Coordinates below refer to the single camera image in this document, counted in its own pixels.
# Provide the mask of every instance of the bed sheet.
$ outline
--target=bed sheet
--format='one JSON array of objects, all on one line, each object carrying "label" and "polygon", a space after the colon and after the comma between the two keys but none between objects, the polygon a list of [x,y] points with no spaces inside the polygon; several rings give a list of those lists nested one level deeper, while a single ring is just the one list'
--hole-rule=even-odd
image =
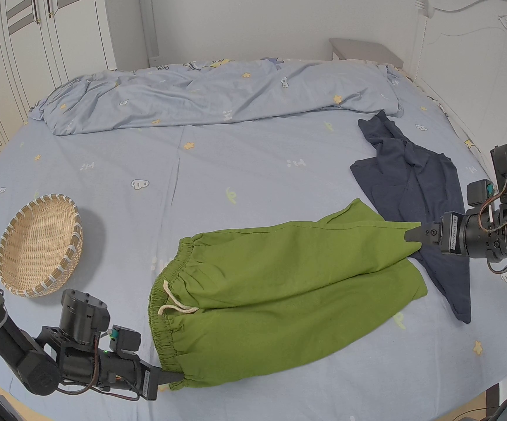
[{"label": "bed sheet", "polygon": [[[401,74],[394,118],[413,142],[452,158],[465,195],[486,177],[435,102]],[[372,114],[313,111],[259,121],[140,127],[55,136],[29,121],[0,154],[0,235],[33,197],[64,193],[79,206],[84,250],[67,287],[109,306],[111,322],[142,334],[139,354],[159,364],[147,321],[154,279],[181,237],[235,227],[319,220],[355,198],[372,207],[349,166],[375,155],[357,126]],[[432,420],[507,374],[507,282],[470,261],[472,322],[454,318],[422,273],[429,294],[374,332],[302,367],[206,389],[162,388],[130,403],[94,392],[28,393],[0,358],[0,386],[56,421]],[[61,291],[6,294],[10,316],[36,336],[56,326]],[[103,339],[100,347],[107,348]]]}]

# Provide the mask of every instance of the clothing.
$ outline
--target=clothing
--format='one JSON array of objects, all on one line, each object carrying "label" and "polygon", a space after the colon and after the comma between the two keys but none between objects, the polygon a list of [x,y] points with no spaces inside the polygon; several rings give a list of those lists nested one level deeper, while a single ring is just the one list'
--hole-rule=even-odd
[{"label": "clothing", "polygon": [[427,294],[406,259],[416,226],[356,199],[319,222],[181,239],[148,306],[162,368],[185,374],[171,388],[298,367],[370,333]]},{"label": "clothing", "polygon": [[[351,172],[385,220],[427,223],[445,212],[464,213],[458,172],[449,158],[411,142],[383,111],[358,125],[376,157],[356,161]],[[432,245],[423,245],[412,257],[425,267],[456,318],[470,323],[469,259],[444,255]]]}]

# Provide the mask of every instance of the white wall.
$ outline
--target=white wall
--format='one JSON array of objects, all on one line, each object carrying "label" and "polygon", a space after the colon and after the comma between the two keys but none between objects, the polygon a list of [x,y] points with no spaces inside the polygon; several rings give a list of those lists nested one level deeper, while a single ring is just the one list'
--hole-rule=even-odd
[{"label": "white wall", "polygon": [[411,55],[415,0],[152,0],[163,63],[331,59],[328,38],[380,42]]}]

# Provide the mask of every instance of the navy blue garment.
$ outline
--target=navy blue garment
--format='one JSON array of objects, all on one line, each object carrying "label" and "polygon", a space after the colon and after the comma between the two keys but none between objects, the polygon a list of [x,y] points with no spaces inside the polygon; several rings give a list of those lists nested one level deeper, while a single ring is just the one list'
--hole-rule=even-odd
[{"label": "navy blue garment", "polygon": [[[356,161],[351,172],[384,220],[427,223],[440,221],[450,210],[464,213],[458,173],[449,158],[411,142],[384,111],[358,125],[376,157]],[[456,318],[469,323],[470,260],[445,256],[432,245],[423,245],[412,257],[425,267]]]}]

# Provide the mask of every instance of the bed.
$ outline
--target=bed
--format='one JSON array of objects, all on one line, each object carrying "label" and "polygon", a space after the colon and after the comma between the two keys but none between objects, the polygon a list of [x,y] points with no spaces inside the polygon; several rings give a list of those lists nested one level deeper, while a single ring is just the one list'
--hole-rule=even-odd
[{"label": "bed", "polygon": [[[448,6],[443,7],[442,0],[417,0],[421,13],[416,46],[404,71],[343,61],[324,64],[338,71],[359,67],[363,78],[379,70],[380,85],[396,97],[395,106],[391,99],[387,102],[389,116],[413,142],[452,159],[464,196],[469,182],[491,173],[485,153],[507,142],[507,110],[497,120],[476,113],[482,101],[489,105],[493,93],[506,88],[507,81],[494,70],[506,70],[501,58],[507,57],[507,25],[501,19],[507,15],[507,0],[474,1],[446,0]],[[490,14],[500,18],[489,18]],[[500,40],[498,54],[476,62],[482,65],[478,70],[489,70],[481,81],[474,75],[478,70],[468,75],[453,59],[463,57],[467,67],[475,64],[474,52],[486,42],[477,37],[477,30]],[[247,74],[254,67],[306,70],[321,64],[236,61],[215,69],[247,67]],[[167,72],[177,73],[179,67],[211,65],[153,67],[132,74],[87,76],[77,83],[92,86],[96,81],[96,86],[112,86],[109,92],[114,93],[132,76],[147,80],[162,73],[172,76]],[[187,72],[181,69],[182,76]],[[283,90],[285,84],[294,88],[291,75],[279,84]],[[492,94],[486,96],[486,89]],[[472,100],[476,93],[483,100]],[[380,95],[371,96],[365,108],[356,99],[341,109],[306,109],[305,101],[281,113],[252,115],[232,109],[228,114],[228,108],[219,123],[211,122],[209,114],[204,123],[193,124],[184,117],[172,122],[163,116],[146,119],[143,114],[149,112],[142,107],[132,108],[130,113],[137,117],[117,123],[121,118],[111,115],[126,110],[133,96],[111,99],[115,108],[90,111],[96,124],[84,123],[81,116],[70,124],[66,118],[35,110],[0,155],[0,235],[18,208],[35,197],[72,197],[81,214],[84,251],[67,286],[103,299],[112,323],[142,333],[141,358],[159,364],[148,327],[147,295],[181,237],[318,220],[355,198],[370,205],[349,166],[375,155],[357,126],[357,120],[371,118],[381,104]],[[476,111],[468,108],[472,102],[478,105],[473,107]],[[46,123],[36,120],[42,116]],[[499,128],[501,120],[504,129]],[[56,421],[433,420],[507,374],[507,279],[489,273],[485,261],[471,260],[472,322],[465,325],[454,318],[425,270],[413,263],[425,279],[425,298],[411,302],[345,349],[302,367],[206,389],[174,392],[163,387],[157,401],[128,403],[92,392],[80,397],[33,396],[0,358],[0,386]],[[33,299],[7,294],[6,304],[14,321],[37,335],[41,325],[59,321],[60,296],[60,291]],[[100,346],[107,348],[105,339]]]}]

